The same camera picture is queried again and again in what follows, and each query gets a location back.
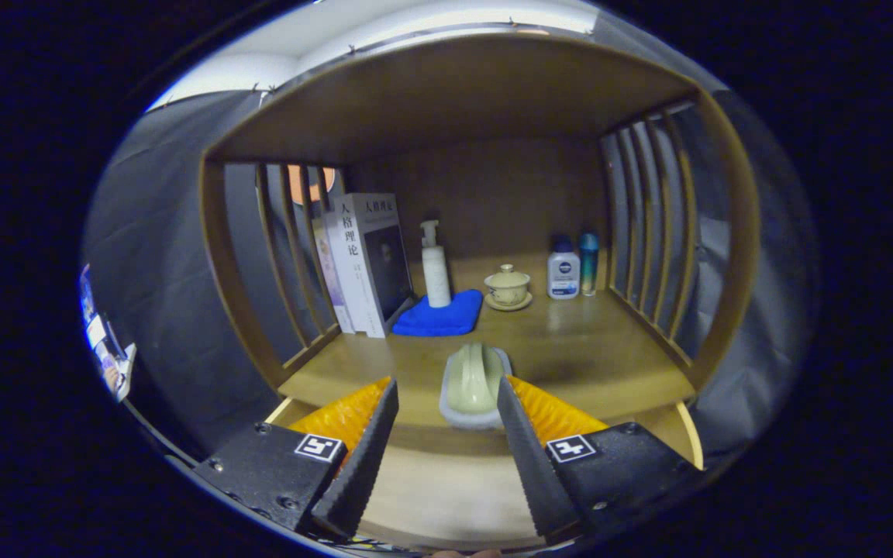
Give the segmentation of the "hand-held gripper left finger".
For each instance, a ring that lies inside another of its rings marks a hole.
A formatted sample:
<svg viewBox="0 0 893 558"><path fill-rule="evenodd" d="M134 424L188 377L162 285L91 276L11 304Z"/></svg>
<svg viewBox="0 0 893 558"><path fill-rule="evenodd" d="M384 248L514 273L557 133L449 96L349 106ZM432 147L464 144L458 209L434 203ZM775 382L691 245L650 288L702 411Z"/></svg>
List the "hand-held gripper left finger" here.
<svg viewBox="0 0 893 558"><path fill-rule="evenodd" d="M302 536L351 539L399 410L383 377L288 426L260 422L195 467L249 511Z"/></svg>

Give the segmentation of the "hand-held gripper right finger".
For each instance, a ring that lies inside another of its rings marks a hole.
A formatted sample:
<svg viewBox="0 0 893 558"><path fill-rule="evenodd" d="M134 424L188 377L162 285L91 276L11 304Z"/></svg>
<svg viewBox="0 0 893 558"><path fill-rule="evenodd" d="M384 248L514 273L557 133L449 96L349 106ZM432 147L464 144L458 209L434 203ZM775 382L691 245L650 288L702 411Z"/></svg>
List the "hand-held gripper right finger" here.
<svg viewBox="0 0 893 558"><path fill-rule="evenodd" d="M498 410L536 533L547 543L619 536L705 483L701 441L683 403L610 426L507 377Z"/></svg>

